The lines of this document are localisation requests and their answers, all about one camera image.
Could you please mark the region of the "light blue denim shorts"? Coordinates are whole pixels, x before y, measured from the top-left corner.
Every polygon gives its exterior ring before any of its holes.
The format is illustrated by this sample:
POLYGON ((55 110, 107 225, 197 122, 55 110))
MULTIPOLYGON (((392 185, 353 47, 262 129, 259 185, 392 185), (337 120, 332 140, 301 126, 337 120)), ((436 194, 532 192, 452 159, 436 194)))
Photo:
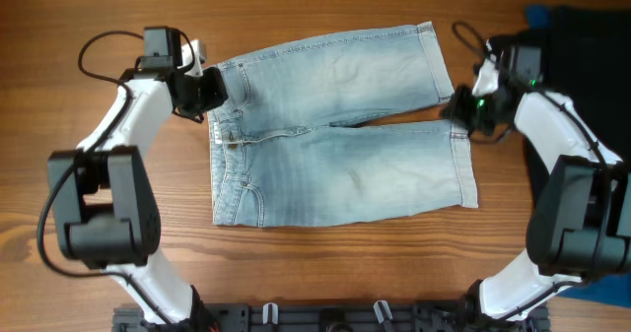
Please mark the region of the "light blue denim shorts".
POLYGON ((332 227, 477 206, 461 126, 388 122, 454 94, 431 23, 305 38, 219 69, 215 225, 332 227))

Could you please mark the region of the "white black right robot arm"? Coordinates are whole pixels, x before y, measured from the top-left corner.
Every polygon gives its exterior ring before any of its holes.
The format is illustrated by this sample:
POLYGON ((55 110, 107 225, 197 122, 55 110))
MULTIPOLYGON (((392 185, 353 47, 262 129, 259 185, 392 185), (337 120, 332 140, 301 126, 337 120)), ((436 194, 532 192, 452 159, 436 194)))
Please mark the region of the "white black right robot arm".
POLYGON ((461 298, 462 327, 523 324, 551 298, 630 270, 630 170, 589 128, 571 98, 540 83, 540 51, 485 40, 473 87, 461 85, 442 115, 499 141, 504 125, 532 144, 546 178, 534 201, 526 248, 461 298))

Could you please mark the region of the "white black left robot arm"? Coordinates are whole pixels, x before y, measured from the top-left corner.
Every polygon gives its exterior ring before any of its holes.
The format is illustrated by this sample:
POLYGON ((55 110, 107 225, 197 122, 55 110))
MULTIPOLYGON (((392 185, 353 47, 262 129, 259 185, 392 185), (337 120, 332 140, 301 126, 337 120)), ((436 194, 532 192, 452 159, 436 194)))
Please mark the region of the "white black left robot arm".
POLYGON ((74 150, 47 160, 49 194, 36 229, 42 262, 72 279, 110 277, 149 331, 216 331, 217 319, 160 248, 161 218, 144 158, 172 115, 201 123, 228 98, 201 41, 171 27, 139 34, 144 52, 110 78, 117 96, 74 150))

